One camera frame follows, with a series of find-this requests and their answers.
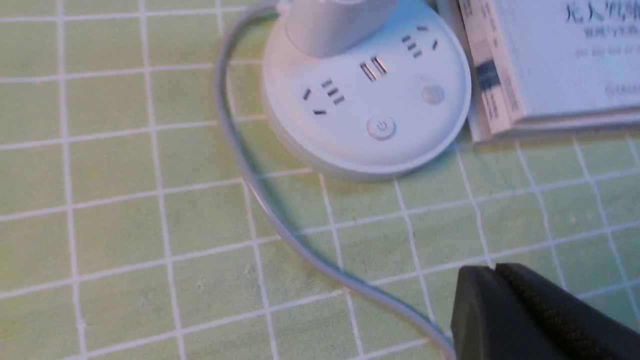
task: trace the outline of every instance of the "round power strip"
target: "round power strip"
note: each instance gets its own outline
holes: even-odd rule
[[[271,127],[326,174],[382,181],[419,168],[455,140],[471,100],[467,58],[424,0],[402,0],[374,36],[330,58],[303,54],[275,24],[262,62]]]

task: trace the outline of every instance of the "book spine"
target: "book spine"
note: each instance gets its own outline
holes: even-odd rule
[[[509,55],[506,34],[503,32],[500,18],[501,13],[496,12],[496,2],[500,0],[479,0],[481,2],[481,15],[484,30],[491,47],[493,62],[500,79],[500,87],[503,91],[504,104],[508,112],[509,126],[523,119],[526,114],[521,91],[518,87],[518,79],[515,76],[515,68]]]
[[[493,59],[485,28],[482,0],[460,0],[460,10],[473,62],[472,77],[477,83],[490,132],[511,127],[504,91]]]

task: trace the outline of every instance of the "book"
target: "book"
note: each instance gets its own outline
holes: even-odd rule
[[[474,143],[640,128],[640,0],[456,5]]]

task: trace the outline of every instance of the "plug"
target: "plug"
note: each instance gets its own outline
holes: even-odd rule
[[[295,0],[287,18],[287,36],[308,56],[335,56],[382,28],[398,1]]]

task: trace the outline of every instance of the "book cover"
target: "book cover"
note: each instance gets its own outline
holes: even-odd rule
[[[640,108],[640,0],[481,1],[512,122]]]

